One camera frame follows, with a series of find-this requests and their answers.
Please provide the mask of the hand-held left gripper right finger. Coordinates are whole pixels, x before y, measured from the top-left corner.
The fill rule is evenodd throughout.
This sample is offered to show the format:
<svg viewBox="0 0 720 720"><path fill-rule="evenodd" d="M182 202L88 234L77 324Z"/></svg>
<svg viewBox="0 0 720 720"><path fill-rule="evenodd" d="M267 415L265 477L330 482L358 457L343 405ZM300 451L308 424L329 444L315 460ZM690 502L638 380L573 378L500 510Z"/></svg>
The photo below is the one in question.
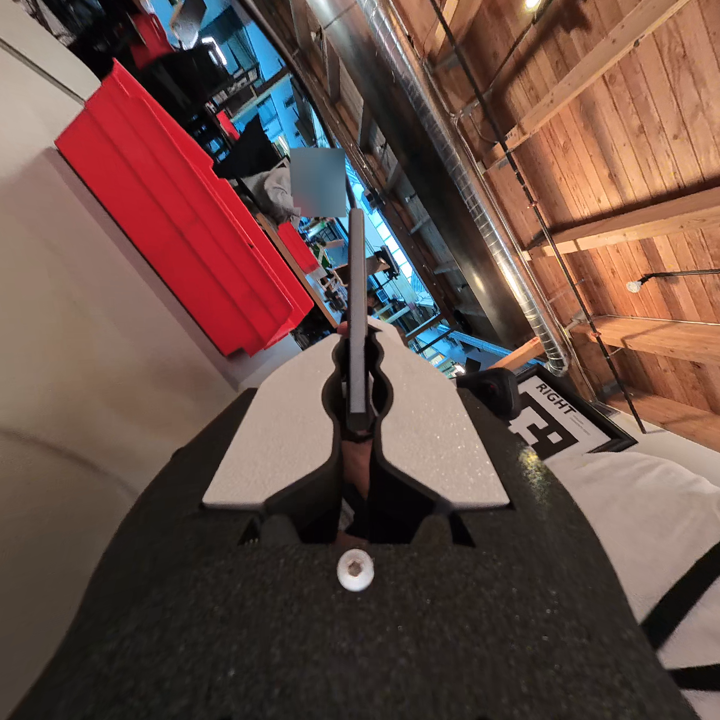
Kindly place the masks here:
<svg viewBox="0 0 720 720"><path fill-rule="evenodd" d="M456 385L370 318L366 365L376 418L366 501L375 545L472 545L461 513L510 499Z"/></svg>

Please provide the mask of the black ceiling pipe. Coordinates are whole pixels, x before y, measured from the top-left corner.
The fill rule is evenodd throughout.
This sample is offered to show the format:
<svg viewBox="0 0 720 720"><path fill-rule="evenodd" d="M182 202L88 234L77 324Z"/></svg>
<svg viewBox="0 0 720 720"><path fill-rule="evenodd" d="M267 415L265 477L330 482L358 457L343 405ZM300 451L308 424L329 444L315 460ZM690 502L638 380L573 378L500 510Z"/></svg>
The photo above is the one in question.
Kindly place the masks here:
<svg viewBox="0 0 720 720"><path fill-rule="evenodd" d="M617 369L617 366L614 363L614 360L611 357L611 353L606 347L606 344L604 343L601 332L596 325L596 322L593 318L592 313L589 311L588 306L586 302L582 299L582 295L580 291L578 290L578 287L575 284L575 281L571 277L571 273L569 270L569 267L566 263L566 261L563 259L562 254L558 250L557 244L554 241L554 238L552 237L552 234L550 232L549 226L547 225L545 221L545 217L542 214L542 209L539 206L539 202L536 200L535 196L533 195L529 185L527 184L526 179L521 173L521 170L519 169L516 160L513 157L512 150L509 149L508 143L505 140L505 135L501 132L500 126L498 122L495 119L494 114L492 113L488 102L485 99L485 95L480 90L479 85L477 84L475 77L473 75L473 72L470 69L470 65L468 64L468 61L464 55L463 50L460 47L460 44L456 41L455 36L453 35L451 28L449 26L449 22L445 20L444 13L442 10L440 10L440 7L436 1L430 1L430 4L437 16L437 19L439 21L439 24L441 25L445 37L447 38L451 49L453 49L454 54L458 60L459 65L463 69L463 73L468 80L469 84L471 85L471 88L473 90L473 94L475 99L477 100L478 104L480 105L480 108L486 117L486 119L489 121L491 129L495 135L496 141L499 143L500 148L502 150L502 154L504 155L505 159L508 161L509 166L511 167L517 183L522 188L523 192L526 195L526 199L528 201L528 206L532 209L535 218L539 224L539 227L541 229L541 232L545 238L545 240L548 241L550 248L552 250L553 256L556 258L557 263L559 267L562 270L562 273L567 280L567 282L570 285L570 289L578 303L580 314L582 318L586 321L589 329L590 329L590 335L591 338L597 341L597 345L600 348L600 351L605 359L605 362L607 364L607 367L609 368L610 372L613 375L614 380L616 381L619 390L621 391L621 394L623 398L625 399L628 409L630 410L632 416L634 417L637 426L639 427L641 433L643 435L647 435L647 429L644 425L643 420L640 417L640 414L638 413L634 401L632 399L631 394L629 393L627 387L625 386L625 383L623 379L621 378L621 375Z"/></svg>

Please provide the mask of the person's right hand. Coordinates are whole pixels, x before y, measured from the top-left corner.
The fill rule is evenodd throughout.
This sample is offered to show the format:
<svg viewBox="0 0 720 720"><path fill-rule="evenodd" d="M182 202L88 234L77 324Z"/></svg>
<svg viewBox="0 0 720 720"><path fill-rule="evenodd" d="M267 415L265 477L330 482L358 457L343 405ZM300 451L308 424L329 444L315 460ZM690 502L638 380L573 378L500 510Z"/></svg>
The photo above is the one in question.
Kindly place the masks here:
<svg viewBox="0 0 720 720"><path fill-rule="evenodd" d="M372 448L371 438L362 442L343 439L340 443L343 482L355 488L363 500L368 498L370 489Z"/></svg>

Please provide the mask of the grey USB hub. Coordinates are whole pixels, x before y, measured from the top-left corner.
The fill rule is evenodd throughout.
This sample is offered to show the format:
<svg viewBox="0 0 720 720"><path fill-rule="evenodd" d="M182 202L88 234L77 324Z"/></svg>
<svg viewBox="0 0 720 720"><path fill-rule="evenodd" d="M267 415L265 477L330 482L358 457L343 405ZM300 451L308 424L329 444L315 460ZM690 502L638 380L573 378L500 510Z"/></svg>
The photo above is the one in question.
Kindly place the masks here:
<svg viewBox="0 0 720 720"><path fill-rule="evenodd" d="M352 208L348 220L346 427L348 440L361 444L372 437L375 419L373 379L366 357L368 322L364 212Z"/></svg>

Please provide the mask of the grey desk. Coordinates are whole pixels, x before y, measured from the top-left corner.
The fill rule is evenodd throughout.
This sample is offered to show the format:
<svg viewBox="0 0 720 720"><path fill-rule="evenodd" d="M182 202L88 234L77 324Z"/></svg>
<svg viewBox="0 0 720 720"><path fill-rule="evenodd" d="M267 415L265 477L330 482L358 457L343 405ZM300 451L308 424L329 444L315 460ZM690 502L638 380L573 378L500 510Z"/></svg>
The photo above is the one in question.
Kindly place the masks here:
<svg viewBox="0 0 720 720"><path fill-rule="evenodd" d="M1 718L176 449L300 353L212 346L61 157L99 81L1 2Z"/></svg>

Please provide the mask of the small red bin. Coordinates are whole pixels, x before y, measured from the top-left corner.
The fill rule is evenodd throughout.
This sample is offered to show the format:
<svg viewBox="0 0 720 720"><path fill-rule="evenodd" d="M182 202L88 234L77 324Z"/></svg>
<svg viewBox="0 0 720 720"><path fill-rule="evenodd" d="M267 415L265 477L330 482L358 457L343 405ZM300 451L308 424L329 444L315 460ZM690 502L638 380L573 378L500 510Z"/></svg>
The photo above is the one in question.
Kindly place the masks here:
<svg viewBox="0 0 720 720"><path fill-rule="evenodd" d="M277 233L304 275L311 275L321 269L318 259L291 222L283 222L279 225Z"/></svg>

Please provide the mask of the red storage bin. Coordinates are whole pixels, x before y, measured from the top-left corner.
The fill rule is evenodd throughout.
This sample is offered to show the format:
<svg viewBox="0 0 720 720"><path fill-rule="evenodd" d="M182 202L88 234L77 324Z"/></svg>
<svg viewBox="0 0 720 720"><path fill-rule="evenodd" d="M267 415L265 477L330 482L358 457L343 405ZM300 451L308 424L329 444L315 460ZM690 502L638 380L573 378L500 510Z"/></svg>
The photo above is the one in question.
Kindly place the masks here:
<svg viewBox="0 0 720 720"><path fill-rule="evenodd" d="M270 348L311 312L212 159L117 61L55 146L222 355Z"/></svg>

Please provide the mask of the ceiling light bulb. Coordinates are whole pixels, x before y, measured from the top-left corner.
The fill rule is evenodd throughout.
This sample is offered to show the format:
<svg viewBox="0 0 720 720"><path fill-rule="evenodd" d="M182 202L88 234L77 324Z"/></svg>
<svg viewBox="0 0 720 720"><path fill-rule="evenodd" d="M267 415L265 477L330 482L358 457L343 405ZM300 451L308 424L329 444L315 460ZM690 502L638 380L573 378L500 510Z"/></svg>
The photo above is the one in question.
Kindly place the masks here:
<svg viewBox="0 0 720 720"><path fill-rule="evenodd" d="M716 276L719 275L719 268L690 269L686 271L656 271L644 274L637 280L628 282L625 287L628 292L638 294L645 283L653 279L677 279L695 276Z"/></svg>

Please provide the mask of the wooden table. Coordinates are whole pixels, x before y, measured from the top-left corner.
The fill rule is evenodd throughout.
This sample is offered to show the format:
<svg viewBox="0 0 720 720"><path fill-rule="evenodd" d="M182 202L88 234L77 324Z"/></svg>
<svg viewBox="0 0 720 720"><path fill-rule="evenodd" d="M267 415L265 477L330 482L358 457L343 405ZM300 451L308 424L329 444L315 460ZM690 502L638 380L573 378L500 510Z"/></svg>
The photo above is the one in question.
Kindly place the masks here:
<svg viewBox="0 0 720 720"><path fill-rule="evenodd" d="M265 234L273 242L277 251L282 255L286 264L292 269L294 275L297 277L299 282L302 284L306 293L309 295L309 297L312 298L313 302L315 303L315 306L322 313L324 319L327 320L331 331L335 332L338 327L337 319L332 314L332 312L330 311L326 302L324 301L323 296L320 293L315 281L310 280L309 276L306 275L302 271L300 265L298 264L298 262L295 260L295 258L291 254L290 250L284 243L283 239L279 236L276 225L273 222L271 222L270 220L268 220L260 212L256 213L256 220L257 220L258 224L260 225L260 227L265 231Z"/></svg>

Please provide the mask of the large metal duct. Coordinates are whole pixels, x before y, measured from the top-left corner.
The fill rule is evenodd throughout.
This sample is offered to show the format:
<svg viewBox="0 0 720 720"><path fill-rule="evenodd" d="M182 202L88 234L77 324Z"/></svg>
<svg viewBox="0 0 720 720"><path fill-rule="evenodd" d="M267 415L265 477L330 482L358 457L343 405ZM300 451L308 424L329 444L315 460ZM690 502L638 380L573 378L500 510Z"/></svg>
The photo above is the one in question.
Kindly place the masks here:
<svg viewBox="0 0 720 720"><path fill-rule="evenodd" d="M501 275L413 110L383 59L357 1L309 1L322 30L418 194L445 246L502 344L522 345L534 331Z"/></svg>

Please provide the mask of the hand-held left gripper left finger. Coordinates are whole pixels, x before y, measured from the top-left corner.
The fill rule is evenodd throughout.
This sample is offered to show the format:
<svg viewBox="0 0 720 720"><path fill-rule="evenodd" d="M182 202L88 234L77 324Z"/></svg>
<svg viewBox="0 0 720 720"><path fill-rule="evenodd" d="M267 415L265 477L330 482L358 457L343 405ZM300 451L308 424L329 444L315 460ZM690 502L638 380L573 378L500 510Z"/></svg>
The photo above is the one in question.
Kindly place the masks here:
<svg viewBox="0 0 720 720"><path fill-rule="evenodd" d="M285 516L301 540L330 544L341 510L341 437L333 401L344 408L332 334L261 383L202 503L213 510Z"/></svg>

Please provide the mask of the spiral metal duct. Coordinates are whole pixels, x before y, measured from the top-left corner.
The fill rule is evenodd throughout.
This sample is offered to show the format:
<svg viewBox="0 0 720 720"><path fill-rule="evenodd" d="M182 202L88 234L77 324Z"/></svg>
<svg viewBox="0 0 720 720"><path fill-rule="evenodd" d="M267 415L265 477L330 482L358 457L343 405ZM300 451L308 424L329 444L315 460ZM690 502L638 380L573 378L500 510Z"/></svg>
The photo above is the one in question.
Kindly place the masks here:
<svg viewBox="0 0 720 720"><path fill-rule="evenodd" d="M443 103L389 1L358 1L371 35L409 99L439 158L454 182L501 275L534 331L556 377L570 369L570 349L544 293L531 278L482 185L481 173L462 147Z"/></svg>

